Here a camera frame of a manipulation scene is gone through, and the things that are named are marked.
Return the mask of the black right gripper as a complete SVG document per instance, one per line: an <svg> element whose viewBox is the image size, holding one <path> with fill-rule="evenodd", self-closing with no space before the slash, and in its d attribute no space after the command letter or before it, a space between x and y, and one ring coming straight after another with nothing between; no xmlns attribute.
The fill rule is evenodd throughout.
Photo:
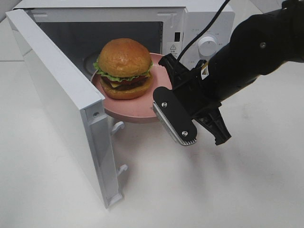
<svg viewBox="0 0 304 228"><path fill-rule="evenodd" d="M231 138L219 107L219 101L207 96L202 88L201 72L208 66L206 60L200 60L196 67L188 70L173 54L163 56L158 64L165 67L173 93L188 115L198 118L200 123L215 138L215 144L224 144Z"/></svg>

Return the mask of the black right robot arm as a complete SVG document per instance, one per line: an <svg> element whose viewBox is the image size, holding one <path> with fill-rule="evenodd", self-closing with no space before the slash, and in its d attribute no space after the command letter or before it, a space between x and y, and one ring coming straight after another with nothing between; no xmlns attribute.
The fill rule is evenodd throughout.
<svg viewBox="0 0 304 228"><path fill-rule="evenodd" d="M187 69L172 54L159 64L166 68L171 89L153 92L153 110L172 139L183 146L197 140L198 122L215 138L230 138L219 107L238 91L288 61L304 60L304 3L285 0L281 9L250 16L233 31L230 41L210 60Z"/></svg>

